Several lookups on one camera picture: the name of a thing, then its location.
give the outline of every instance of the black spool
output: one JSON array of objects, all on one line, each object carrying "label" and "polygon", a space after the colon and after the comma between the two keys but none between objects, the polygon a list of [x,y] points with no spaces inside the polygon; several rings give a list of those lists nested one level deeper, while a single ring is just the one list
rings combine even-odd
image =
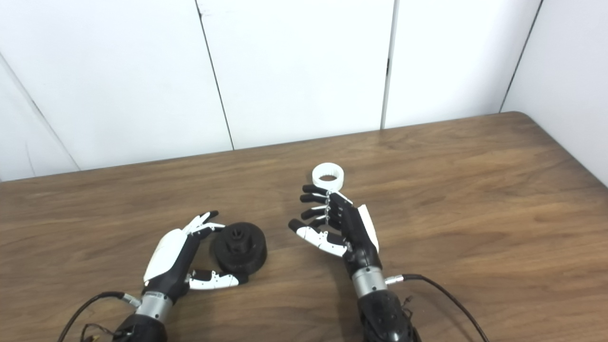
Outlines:
[{"label": "black spool", "polygon": [[224,272],[253,274],[266,261],[264,233],[249,222],[226,226],[213,241],[213,251]]}]

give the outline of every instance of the robotic forearm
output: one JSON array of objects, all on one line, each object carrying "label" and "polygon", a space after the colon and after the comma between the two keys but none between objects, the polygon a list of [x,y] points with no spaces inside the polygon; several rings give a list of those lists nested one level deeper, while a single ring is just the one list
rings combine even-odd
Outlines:
[{"label": "robotic forearm", "polygon": [[141,305],[119,326],[116,330],[119,337],[114,341],[165,342],[169,311],[189,290],[213,290],[247,282],[246,273],[189,271],[201,240],[225,228],[209,222],[217,215],[217,211],[206,212],[183,229],[174,229],[163,236],[143,276]]},{"label": "robotic forearm", "polygon": [[[378,239],[365,205],[358,208],[339,192],[314,185],[303,186],[302,202],[318,202],[302,213],[302,220],[318,215],[309,225],[291,220],[289,227],[320,250],[341,256],[358,296],[359,317],[369,342],[420,342],[418,332],[401,307],[397,295],[387,287],[378,256]],[[330,225],[341,235],[322,232]]]}]

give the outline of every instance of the wire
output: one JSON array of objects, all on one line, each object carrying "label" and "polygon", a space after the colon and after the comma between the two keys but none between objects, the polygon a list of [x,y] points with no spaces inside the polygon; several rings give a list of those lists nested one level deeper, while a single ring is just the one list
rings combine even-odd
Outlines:
[{"label": "wire", "polygon": [[122,336],[121,333],[113,332],[110,329],[102,327],[101,325],[99,325],[97,323],[87,323],[87,324],[85,324],[85,326],[82,328],[82,331],[80,332],[80,342],[85,342],[86,329],[88,329],[89,327],[96,327],[99,330],[103,331],[104,333],[107,333],[108,335],[111,335],[111,336],[114,336],[114,337],[121,337]]},{"label": "wire", "polygon": [[477,329],[477,332],[479,333],[479,335],[482,337],[483,342],[489,342],[488,337],[482,330],[482,327],[479,326],[479,323],[477,323],[475,318],[473,318],[473,315],[469,312],[469,310],[467,310],[465,308],[465,306],[462,305],[462,303],[456,299],[456,297],[454,297],[445,288],[443,288],[443,286],[439,285],[438,283],[430,280],[429,278],[427,278],[421,274],[402,274],[401,276],[403,277],[403,281],[410,281],[410,280],[425,281],[425,282],[429,283],[430,285],[433,285],[435,288],[437,288],[437,290],[443,292],[443,294],[446,295],[452,302],[454,302],[454,304],[456,304],[456,306],[460,310],[462,310],[462,312],[469,318],[471,323],[473,323],[473,326],[475,326],[475,329]]},{"label": "wire", "polygon": [[98,299],[102,299],[102,298],[115,297],[118,299],[122,299],[124,296],[125,296],[124,292],[108,291],[108,292],[101,292],[99,295],[94,296],[93,298],[86,301],[84,304],[82,304],[81,307],[78,308],[78,310],[76,310],[76,312],[72,315],[72,318],[70,318],[70,320],[67,322],[66,326],[63,328],[63,331],[59,335],[57,342],[63,342],[63,340],[66,338],[68,330],[70,330],[70,328],[74,324],[74,321],[76,321],[76,318],[78,318],[78,316],[82,313],[82,311],[84,311],[87,308],[87,306],[91,305],[91,303],[97,301]]}]

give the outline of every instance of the wooden table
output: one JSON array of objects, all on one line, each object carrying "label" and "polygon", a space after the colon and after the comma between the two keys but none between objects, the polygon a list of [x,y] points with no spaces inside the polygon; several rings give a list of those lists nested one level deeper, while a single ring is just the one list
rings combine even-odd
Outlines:
[{"label": "wooden table", "polygon": [[[608,340],[608,190],[520,113],[1,183],[0,340],[53,341],[92,295],[138,294],[159,239],[217,209],[261,227],[268,260],[247,285],[182,298],[170,341],[360,341],[342,261],[287,228],[325,161],[367,203],[386,276],[443,284],[494,342]],[[208,244],[194,266],[213,266]],[[479,340],[428,285],[392,289],[413,295],[423,341]],[[68,341],[130,312],[97,302]]]}]

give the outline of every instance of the white ring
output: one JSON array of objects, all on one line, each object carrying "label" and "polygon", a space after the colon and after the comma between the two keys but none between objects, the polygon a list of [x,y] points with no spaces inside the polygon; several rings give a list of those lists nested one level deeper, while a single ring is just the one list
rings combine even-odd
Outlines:
[{"label": "white ring", "polygon": [[[334,176],[336,179],[324,181],[321,179],[323,176]],[[340,191],[342,185],[344,185],[344,170],[340,165],[332,162],[319,164],[313,169],[313,184],[327,190]]]}]

